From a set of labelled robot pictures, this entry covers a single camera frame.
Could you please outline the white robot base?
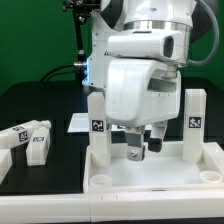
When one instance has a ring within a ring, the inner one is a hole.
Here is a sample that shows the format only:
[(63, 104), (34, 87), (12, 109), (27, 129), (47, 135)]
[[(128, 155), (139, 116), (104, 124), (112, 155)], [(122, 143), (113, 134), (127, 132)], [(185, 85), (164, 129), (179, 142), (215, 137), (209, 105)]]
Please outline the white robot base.
[(98, 12), (93, 11), (91, 19), (92, 51), (87, 58), (87, 76), (83, 81), (83, 85), (103, 88), (106, 83), (109, 63), (109, 58), (105, 56), (105, 52), (111, 31)]

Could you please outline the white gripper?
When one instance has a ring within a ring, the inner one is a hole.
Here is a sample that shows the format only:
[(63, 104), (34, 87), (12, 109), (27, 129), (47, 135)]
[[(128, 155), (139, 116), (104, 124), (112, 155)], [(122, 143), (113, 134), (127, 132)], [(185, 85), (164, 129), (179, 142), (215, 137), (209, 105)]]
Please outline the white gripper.
[(127, 127), (125, 138), (129, 160), (144, 159), (143, 125), (153, 123), (148, 150), (159, 153), (167, 130), (165, 120), (179, 114), (181, 74), (177, 71), (175, 78), (165, 79), (167, 72), (168, 65), (155, 60), (113, 59), (109, 65), (106, 116), (110, 123)]

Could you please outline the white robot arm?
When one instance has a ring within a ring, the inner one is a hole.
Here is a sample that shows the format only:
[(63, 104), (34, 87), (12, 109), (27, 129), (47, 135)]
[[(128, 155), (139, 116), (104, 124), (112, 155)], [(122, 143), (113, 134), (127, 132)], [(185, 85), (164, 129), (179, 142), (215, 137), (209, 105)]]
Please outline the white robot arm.
[(179, 113), (178, 69), (210, 60), (188, 58), (193, 27), (206, 19), (219, 30), (205, 0), (125, 0), (123, 29), (108, 39), (105, 100), (108, 121), (125, 128), (128, 159), (162, 149), (167, 122)]

